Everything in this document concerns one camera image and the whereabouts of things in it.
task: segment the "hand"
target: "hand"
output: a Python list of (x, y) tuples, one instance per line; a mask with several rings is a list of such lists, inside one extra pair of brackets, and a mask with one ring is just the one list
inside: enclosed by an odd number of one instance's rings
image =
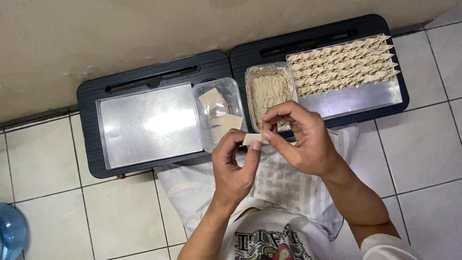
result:
[[(261, 119), (263, 139), (299, 171), (322, 177), (343, 162), (318, 113), (287, 101), (268, 109)], [(276, 133), (281, 119), (289, 121), (297, 140), (295, 146)]]
[(244, 140), (246, 132), (231, 129), (221, 138), (212, 151), (215, 194), (213, 199), (230, 210), (235, 210), (250, 192), (260, 163), (261, 142), (248, 147), (244, 166), (237, 165), (236, 151)]

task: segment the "tile floor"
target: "tile floor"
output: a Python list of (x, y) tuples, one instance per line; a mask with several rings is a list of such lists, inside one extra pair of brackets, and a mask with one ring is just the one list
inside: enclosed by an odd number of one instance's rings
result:
[[(394, 38), (410, 105), (360, 123), (352, 161), (425, 259), (462, 254), (461, 21), (459, 6)], [(175, 260), (187, 238), (160, 183), (151, 169), (127, 176), (90, 175), (78, 114), (0, 132), (0, 201), (27, 217), (25, 260)], [(360, 259), (347, 224), (332, 246)]]

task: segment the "graphic print on shirt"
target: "graphic print on shirt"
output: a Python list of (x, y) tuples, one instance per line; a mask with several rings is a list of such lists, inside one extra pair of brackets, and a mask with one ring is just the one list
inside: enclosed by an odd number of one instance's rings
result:
[(282, 232), (258, 229), (253, 233), (235, 232), (235, 260), (313, 260), (290, 224)]

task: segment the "fingernail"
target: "fingernail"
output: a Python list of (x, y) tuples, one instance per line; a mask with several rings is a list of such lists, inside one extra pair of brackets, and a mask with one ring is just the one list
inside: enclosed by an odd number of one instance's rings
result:
[(261, 151), (261, 142), (253, 142), (251, 146), (253, 150)]
[(265, 139), (265, 141), (269, 142), (269, 139), (271, 138), (271, 133), (271, 131), (265, 131), (261, 136), (263, 137), (263, 139)]

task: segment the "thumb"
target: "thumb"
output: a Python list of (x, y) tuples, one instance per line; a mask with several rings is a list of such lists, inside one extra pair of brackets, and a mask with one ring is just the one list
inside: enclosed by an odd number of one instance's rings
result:
[(244, 166), (242, 166), (242, 170), (244, 170), (245, 173), (255, 175), (258, 164), (260, 163), (260, 154), (261, 142), (256, 141), (251, 143), (247, 149)]
[(267, 141), (271, 146), (278, 151), (286, 159), (286, 161), (291, 162), (293, 155), (297, 152), (297, 147), (291, 145), (278, 133), (265, 131), (261, 135), (265, 141)]

